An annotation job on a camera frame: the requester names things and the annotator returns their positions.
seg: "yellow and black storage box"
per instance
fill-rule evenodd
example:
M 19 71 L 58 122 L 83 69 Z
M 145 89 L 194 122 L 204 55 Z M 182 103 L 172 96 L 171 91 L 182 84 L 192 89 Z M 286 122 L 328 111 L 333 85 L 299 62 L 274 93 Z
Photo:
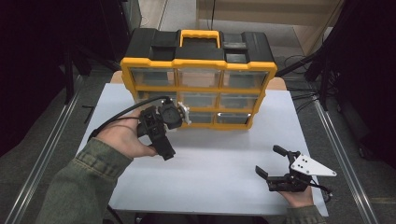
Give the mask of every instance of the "yellow and black storage box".
M 170 96 L 190 108 L 191 127 L 249 129 L 276 64 L 264 33 L 134 29 L 121 61 L 134 100 Z

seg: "yellow handle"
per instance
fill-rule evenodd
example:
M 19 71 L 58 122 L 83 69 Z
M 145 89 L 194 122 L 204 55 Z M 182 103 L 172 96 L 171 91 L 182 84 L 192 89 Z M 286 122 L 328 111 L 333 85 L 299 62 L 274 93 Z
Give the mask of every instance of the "yellow handle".
M 216 39 L 217 47 L 220 48 L 219 31 L 206 31 L 206 30 L 182 30 L 180 37 L 180 46 L 183 47 L 183 38 L 206 38 Z

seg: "denim sleeve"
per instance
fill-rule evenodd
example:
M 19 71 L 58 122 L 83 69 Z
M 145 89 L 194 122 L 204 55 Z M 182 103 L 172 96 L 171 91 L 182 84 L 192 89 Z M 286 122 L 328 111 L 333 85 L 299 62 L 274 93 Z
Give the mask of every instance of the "denim sleeve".
M 288 208 L 288 214 L 285 220 L 286 224 L 325 224 L 326 220 L 320 214 L 316 206 L 307 206 L 300 208 Z
M 117 179 L 131 161 L 93 138 L 52 179 L 35 223 L 102 223 Z

